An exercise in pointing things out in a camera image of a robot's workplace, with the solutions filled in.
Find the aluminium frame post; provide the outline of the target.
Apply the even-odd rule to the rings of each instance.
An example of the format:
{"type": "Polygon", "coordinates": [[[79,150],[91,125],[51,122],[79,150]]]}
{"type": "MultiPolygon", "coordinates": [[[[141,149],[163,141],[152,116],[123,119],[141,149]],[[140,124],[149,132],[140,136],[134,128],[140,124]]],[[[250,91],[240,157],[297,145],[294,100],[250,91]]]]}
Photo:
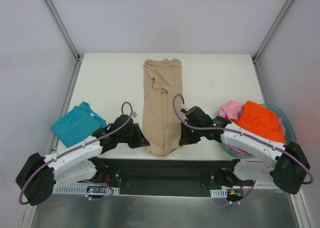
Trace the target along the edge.
{"type": "Polygon", "coordinates": [[[52,0],[43,0],[44,4],[46,5],[50,15],[52,16],[58,30],[60,31],[62,38],[66,42],[69,50],[71,51],[72,56],[75,58],[76,61],[81,59],[81,55],[78,52],[69,32],[66,29],[66,26],[52,0]]]}
{"type": "Polygon", "coordinates": [[[258,50],[256,51],[255,55],[252,57],[252,62],[254,64],[257,63],[258,59],[267,48],[268,43],[271,41],[272,37],[276,33],[277,29],[280,27],[282,21],[284,20],[285,16],[289,12],[291,6],[295,0],[285,0],[284,4],[282,5],[281,9],[279,10],[277,16],[275,17],[273,23],[271,24],[270,28],[268,29],[265,37],[263,38],[258,50]]]}

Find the pink t shirt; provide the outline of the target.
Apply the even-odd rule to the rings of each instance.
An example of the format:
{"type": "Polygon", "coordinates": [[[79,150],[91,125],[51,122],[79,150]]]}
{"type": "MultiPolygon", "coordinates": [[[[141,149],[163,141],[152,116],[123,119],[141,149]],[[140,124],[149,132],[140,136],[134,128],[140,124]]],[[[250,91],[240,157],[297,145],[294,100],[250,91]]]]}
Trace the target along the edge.
{"type": "Polygon", "coordinates": [[[219,115],[225,119],[237,120],[243,113],[244,106],[237,101],[230,100],[219,109],[219,115]]]}

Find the folded teal t shirt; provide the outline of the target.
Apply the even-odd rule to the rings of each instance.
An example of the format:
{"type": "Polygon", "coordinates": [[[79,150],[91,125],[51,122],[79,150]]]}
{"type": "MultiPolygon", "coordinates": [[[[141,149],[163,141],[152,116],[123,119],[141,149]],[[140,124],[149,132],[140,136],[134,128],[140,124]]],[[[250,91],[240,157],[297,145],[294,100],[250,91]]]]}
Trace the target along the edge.
{"type": "Polygon", "coordinates": [[[92,110],[89,103],[83,101],[58,119],[51,130],[69,148],[106,126],[107,122],[92,110]]]}

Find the beige t shirt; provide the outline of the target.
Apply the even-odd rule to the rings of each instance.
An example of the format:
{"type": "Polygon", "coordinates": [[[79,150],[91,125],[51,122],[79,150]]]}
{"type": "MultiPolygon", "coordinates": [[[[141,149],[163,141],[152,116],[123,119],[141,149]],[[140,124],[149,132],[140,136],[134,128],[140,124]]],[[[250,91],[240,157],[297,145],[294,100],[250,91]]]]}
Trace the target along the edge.
{"type": "Polygon", "coordinates": [[[167,156],[180,147],[181,125],[173,109],[173,98],[183,93],[181,61],[146,60],[143,92],[142,132],[150,143],[147,151],[167,156]]]}

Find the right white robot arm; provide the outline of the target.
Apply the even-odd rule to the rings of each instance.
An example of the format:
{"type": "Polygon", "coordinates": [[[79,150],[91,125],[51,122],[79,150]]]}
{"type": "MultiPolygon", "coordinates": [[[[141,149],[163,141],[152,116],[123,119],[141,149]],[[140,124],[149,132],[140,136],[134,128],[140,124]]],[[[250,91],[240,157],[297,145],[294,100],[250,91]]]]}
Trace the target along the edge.
{"type": "Polygon", "coordinates": [[[225,146],[239,148],[254,156],[255,161],[238,159],[234,168],[225,172],[230,185],[241,181],[272,182],[282,191],[295,195],[302,185],[310,185],[314,177],[301,148],[293,141],[281,143],[263,138],[239,127],[221,116],[211,118],[200,107],[181,109],[180,146],[193,145],[206,138],[225,146]]]}

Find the left aluminium frame post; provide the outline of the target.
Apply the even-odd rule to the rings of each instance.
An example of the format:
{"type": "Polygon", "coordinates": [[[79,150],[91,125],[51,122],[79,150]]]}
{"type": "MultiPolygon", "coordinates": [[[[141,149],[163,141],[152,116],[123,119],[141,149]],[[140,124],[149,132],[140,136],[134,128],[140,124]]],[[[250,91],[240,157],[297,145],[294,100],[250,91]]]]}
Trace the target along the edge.
{"type": "Polygon", "coordinates": [[[50,15],[52,16],[58,30],[60,31],[62,38],[66,42],[69,50],[71,51],[72,56],[75,58],[76,61],[81,59],[81,55],[78,52],[69,32],[66,29],[66,26],[52,0],[43,0],[44,4],[46,5],[50,15]]]}

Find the right aluminium frame post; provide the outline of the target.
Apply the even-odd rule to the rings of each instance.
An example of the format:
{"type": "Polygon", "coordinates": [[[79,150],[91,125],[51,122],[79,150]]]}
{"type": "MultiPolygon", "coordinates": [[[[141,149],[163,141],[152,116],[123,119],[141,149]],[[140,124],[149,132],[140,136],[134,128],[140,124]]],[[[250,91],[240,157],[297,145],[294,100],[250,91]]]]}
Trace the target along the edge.
{"type": "Polygon", "coordinates": [[[291,6],[295,0],[285,0],[284,4],[282,5],[281,9],[279,10],[277,16],[275,17],[273,23],[271,24],[270,28],[268,29],[265,37],[263,38],[258,50],[256,51],[255,55],[252,57],[252,62],[254,64],[257,63],[258,59],[267,48],[268,43],[271,41],[272,37],[276,33],[277,29],[280,27],[282,21],[284,20],[285,16],[289,12],[291,6]]]}

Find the aluminium front rail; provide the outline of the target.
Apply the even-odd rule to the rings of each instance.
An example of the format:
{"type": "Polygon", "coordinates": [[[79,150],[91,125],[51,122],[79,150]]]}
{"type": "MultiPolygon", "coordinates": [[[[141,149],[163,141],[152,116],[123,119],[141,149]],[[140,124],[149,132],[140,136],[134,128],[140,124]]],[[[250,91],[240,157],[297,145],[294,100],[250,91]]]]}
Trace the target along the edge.
{"type": "MultiPolygon", "coordinates": [[[[39,167],[33,167],[27,172],[27,181],[25,184],[32,190],[39,191],[40,188],[55,191],[64,185],[76,182],[92,182],[109,184],[111,181],[111,172],[100,163],[100,160],[85,160],[70,169],[62,172],[62,166],[50,167],[49,163],[44,163],[39,167]]],[[[241,181],[255,180],[264,182],[273,182],[281,190],[296,194],[300,187],[305,184],[312,184],[314,178],[305,166],[297,166],[293,169],[291,163],[288,167],[282,167],[280,163],[274,169],[260,162],[238,163],[236,169],[230,173],[232,177],[241,181]]]]}

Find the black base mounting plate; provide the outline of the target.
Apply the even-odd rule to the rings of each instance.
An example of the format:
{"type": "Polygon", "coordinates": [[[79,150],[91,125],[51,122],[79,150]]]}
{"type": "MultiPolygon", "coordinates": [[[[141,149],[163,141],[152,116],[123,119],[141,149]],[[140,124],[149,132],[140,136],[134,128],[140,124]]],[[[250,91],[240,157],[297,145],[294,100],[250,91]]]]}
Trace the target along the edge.
{"type": "Polygon", "coordinates": [[[91,158],[98,167],[97,180],[118,188],[121,195],[209,197],[222,187],[250,187],[233,171],[236,159],[160,160],[91,158]]]}

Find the translucent blue laundry basket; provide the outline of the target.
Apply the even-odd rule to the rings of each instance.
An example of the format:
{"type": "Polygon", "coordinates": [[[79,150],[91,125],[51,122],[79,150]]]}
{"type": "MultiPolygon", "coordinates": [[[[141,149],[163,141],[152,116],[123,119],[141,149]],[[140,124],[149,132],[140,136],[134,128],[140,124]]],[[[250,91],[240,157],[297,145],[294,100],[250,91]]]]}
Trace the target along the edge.
{"type": "Polygon", "coordinates": [[[296,142],[295,131],[283,111],[273,104],[248,100],[244,105],[229,101],[220,107],[219,115],[263,138],[276,142],[296,142]]]}

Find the orange t shirt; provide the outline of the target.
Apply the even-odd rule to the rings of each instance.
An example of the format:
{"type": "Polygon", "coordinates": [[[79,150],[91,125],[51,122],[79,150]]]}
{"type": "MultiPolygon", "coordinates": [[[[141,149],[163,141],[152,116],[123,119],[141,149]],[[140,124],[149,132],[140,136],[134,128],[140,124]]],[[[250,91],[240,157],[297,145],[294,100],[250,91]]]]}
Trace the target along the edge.
{"type": "Polygon", "coordinates": [[[238,105],[228,117],[240,128],[278,143],[286,143],[285,132],[278,115],[266,107],[248,100],[238,105]]]}

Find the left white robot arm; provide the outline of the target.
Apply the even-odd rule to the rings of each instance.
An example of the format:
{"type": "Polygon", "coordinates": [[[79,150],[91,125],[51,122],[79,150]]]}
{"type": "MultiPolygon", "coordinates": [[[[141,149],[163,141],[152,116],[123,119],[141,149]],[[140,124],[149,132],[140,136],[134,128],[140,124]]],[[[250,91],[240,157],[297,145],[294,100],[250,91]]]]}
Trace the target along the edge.
{"type": "Polygon", "coordinates": [[[15,179],[20,188],[19,203],[37,206],[63,186],[84,180],[106,182],[107,167],[99,156],[118,144],[135,149],[147,147],[150,142],[139,124],[131,116],[122,114],[113,123],[66,150],[46,156],[38,152],[32,154],[15,179]]]}

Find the lavender t shirt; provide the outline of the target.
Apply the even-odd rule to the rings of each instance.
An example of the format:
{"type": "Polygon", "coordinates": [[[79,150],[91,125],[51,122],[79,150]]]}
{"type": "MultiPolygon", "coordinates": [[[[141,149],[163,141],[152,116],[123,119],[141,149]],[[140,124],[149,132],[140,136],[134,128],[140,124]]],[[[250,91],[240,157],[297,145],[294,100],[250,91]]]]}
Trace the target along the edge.
{"type": "MultiPolygon", "coordinates": [[[[295,131],[286,115],[282,112],[282,110],[278,109],[277,106],[275,107],[275,109],[273,109],[269,104],[267,104],[266,107],[277,115],[278,122],[282,127],[285,142],[296,142],[297,139],[295,131]]],[[[223,143],[222,148],[226,151],[228,155],[232,156],[235,159],[250,159],[255,157],[254,155],[232,145],[226,145],[223,143]]]]}

